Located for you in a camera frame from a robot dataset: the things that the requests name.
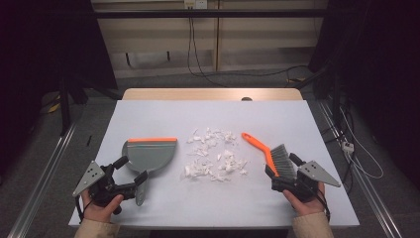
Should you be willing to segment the grey dustpan with orange edge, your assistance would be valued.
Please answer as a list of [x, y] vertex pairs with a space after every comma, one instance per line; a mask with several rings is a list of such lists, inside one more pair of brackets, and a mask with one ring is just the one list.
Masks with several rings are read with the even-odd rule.
[[149, 176], [164, 168], [174, 157], [176, 138], [132, 138], [122, 148], [122, 155], [128, 158], [127, 166], [132, 171]]

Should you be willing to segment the pale blue table cover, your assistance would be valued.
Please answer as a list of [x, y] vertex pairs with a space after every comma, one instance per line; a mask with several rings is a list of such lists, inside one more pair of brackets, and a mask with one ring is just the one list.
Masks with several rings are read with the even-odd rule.
[[[315, 161], [332, 177], [338, 173], [308, 103], [297, 101], [123, 100], [96, 156], [100, 165], [120, 158], [130, 138], [175, 137], [173, 160], [149, 176], [142, 205], [125, 201], [113, 220], [144, 229], [283, 228], [294, 210], [272, 190], [263, 153], [241, 138], [249, 133], [266, 146], [284, 145], [302, 160]], [[193, 162], [209, 162], [217, 173], [229, 150], [245, 167], [225, 181], [188, 178]]]

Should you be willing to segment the wooden table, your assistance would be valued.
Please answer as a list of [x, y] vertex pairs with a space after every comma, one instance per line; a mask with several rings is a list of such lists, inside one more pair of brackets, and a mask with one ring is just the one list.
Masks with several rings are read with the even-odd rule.
[[302, 100], [295, 88], [129, 88], [124, 100]]

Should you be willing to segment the black metal stand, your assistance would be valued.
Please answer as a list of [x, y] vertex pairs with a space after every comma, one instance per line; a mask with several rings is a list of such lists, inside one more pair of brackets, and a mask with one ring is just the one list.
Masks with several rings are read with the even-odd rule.
[[317, 99], [326, 99], [330, 93], [332, 96], [332, 118], [336, 125], [340, 124], [340, 83], [339, 73], [336, 67], [328, 62], [318, 71], [297, 83], [295, 88], [301, 90], [311, 84]]
[[74, 76], [63, 73], [59, 78], [59, 104], [61, 108], [61, 136], [64, 136], [71, 126], [69, 98], [76, 104], [85, 104], [87, 95], [82, 81]]

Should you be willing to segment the black metal crossbar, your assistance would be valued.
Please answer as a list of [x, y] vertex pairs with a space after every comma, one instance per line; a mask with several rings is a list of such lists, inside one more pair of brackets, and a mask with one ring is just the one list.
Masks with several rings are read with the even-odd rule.
[[103, 19], [130, 18], [315, 18], [325, 17], [330, 11], [323, 9], [292, 10], [138, 10], [96, 11], [94, 16]]

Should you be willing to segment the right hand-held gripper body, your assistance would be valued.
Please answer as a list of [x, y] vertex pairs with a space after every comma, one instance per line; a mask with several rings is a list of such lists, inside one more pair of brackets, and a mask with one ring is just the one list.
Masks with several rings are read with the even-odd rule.
[[271, 188], [290, 191], [300, 201], [306, 202], [318, 194], [319, 182], [340, 187], [341, 184], [315, 161], [304, 163], [295, 169], [290, 166], [284, 172], [271, 173]]

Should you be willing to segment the black curtain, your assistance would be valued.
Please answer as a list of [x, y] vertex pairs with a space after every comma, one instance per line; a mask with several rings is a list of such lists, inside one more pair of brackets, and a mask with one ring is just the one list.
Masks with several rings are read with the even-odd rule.
[[88, 86], [115, 89], [91, 0], [0, 0], [0, 178], [15, 164], [43, 96], [61, 83], [78, 102]]
[[345, 29], [356, 43], [342, 56], [342, 81], [373, 134], [420, 188], [420, 0], [327, 0], [354, 15], [326, 17], [309, 63], [319, 70]]

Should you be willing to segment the person's left hand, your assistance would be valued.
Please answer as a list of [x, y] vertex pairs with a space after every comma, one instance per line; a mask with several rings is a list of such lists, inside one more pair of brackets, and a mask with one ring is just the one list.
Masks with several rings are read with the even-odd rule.
[[103, 223], [111, 222], [111, 216], [113, 212], [120, 206], [124, 199], [122, 194], [118, 194], [110, 201], [107, 206], [102, 207], [93, 203], [92, 198], [89, 196], [89, 192], [87, 190], [84, 190], [81, 193], [81, 197], [84, 206], [84, 218]]

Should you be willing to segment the white wall socket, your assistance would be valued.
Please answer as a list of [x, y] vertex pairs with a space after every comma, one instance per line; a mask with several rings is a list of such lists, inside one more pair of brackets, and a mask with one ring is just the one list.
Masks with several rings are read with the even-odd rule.
[[183, 0], [185, 9], [206, 9], [207, 0]]

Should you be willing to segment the pile of white paper scraps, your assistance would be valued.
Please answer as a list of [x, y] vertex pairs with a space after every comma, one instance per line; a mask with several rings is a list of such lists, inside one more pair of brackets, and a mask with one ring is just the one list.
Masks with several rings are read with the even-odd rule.
[[248, 161], [239, 155], [238, 135], [232, 131], [205, 128], [196, 129], [186, 140], [187, 162], [183, 166], [183, 179], [207, 178], [226, 182], [233, 175], [246, 176]]

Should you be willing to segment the person's right hand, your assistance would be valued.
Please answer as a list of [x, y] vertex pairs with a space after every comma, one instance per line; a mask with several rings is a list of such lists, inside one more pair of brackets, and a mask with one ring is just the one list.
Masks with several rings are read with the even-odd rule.
[[298, 216], [323, 212], [327, 204], [325, 199], [325, 185], [321, 182], [318, 183], [318, 194], [310, 201], [301, 202], [294, 194], [286, 189], [283, 191], [283, 195], [296, 210]]

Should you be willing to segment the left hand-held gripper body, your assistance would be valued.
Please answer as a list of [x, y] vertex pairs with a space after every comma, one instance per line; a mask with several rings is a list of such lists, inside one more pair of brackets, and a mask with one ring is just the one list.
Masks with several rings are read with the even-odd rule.
[[81, 208], [79, 198], [84, 190], [88, 190], [89, 196], [95, 205], [105, 207], [118, 194], [122, 194], [124, 199], [136, 197], [137, 186], [134, 182], [117, 185], [113, 179], [115, 169], [112, 164], [108, 166], [99, 166], [92, 161], [86, 169], [83, 176], [72, 193], [75, 198], [75, 205], [79, 215], [84, 214]]

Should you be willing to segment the aluminium floor rail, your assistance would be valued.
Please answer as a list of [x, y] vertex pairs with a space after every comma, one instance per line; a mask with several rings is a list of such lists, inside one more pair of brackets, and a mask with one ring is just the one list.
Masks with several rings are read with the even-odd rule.
[[[333, 115], [330, 107], [326, 102], [318, 103], [325, 120], [327, 121], [331, 132], [336, 137], [338, 145], [343, 141], [347, 142], [348, 139], [341, 133], [338, 127], [333, 122]], [[348, 152], [344, 153], [344, 157], [348, 163], [351, 163], [351, 170], [354, 178], [358, 181], [366, 199], [371, 207], [378, 223], [384, 231], [387, 238], [402, 238], [401, 232], [395, 223], [389, 209], [374, 188], [371, 177], [366, 173], [360, 161], [355, 155], [350, 155]]]
[[42, 201], [46, 192], [53, 180], [53, 176], [60, 164], [60, 161], [72, 139], [76, 128], [76, 123], [71, 123], [62, 135], [59, 136], [57, 144], [49, 158], [46, 167], [43, 170], [41, 177], [36, 183], [34, 189], [30, 193], [25, 205], [18, 215], [11, 231], [7, 238], [26, 238], [29, 228], [40, 209]]

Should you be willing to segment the orange brush with grey bristles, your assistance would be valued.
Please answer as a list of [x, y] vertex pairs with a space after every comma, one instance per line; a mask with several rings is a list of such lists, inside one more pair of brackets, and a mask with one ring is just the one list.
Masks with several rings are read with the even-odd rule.
[[265, 164], [269, 165], [277, 177], [283, 179], [296, 178], [296, 171], [283, 144], [271, 149], [249, 133], [243, 133], [242, 138], [263, 152]]

